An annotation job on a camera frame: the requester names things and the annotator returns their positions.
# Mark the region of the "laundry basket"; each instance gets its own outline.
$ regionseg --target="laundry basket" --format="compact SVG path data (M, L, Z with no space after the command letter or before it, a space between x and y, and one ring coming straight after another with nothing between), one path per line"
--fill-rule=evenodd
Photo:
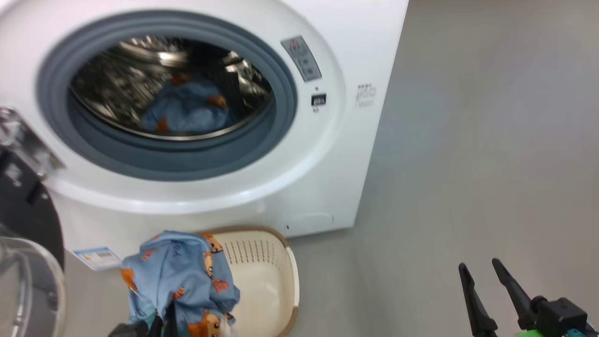
M261 226L210 231L223 246L241 300L232 314L239 337L286 336L295 323L300 284L287 240Z

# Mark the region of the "blue garment over basket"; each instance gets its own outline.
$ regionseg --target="blue garment over basket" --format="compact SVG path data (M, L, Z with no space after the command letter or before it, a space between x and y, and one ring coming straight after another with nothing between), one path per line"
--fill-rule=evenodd
M190 325L205 325L207 316L220 321L240 298L225 253L210 234L165 231L124 259L121 274L131 289L129 323L144 320L151 326L156 314L164 319L174 300L180 336Z
M170 134L209 133L232 124L232 117L219 88L194 74L168 82L142 116L148 131Z

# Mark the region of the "front-loading washing machine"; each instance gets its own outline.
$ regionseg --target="front-loading washing machine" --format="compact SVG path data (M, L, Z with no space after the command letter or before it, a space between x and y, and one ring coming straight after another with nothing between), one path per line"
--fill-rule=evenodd
M0 0L0 136L95 269L163 230L351 227L407 2ZM196 74L226 122L148 127Z

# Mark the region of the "gray label sticker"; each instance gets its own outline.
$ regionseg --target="gray label sticker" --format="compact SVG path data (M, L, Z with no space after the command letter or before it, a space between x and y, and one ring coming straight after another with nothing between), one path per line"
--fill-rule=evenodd
M303 37L290 38L281 41L281 44L285 50L287 50L289 56L294 60L304 82L322 78L318 64Z

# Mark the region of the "clothing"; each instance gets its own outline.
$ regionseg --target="clothing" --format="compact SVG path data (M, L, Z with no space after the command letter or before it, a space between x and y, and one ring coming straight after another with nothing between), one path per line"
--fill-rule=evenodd
M143 320L151 326L157 314L164 319L174 300L179 336L218 335L222 316L240 298L225 253L211 234L165 231L125 258L121 275L131 290L129 323Z
M164 134L209 133L232 124L218 87L203 76L174 76L160 90L141 123L148 131Z

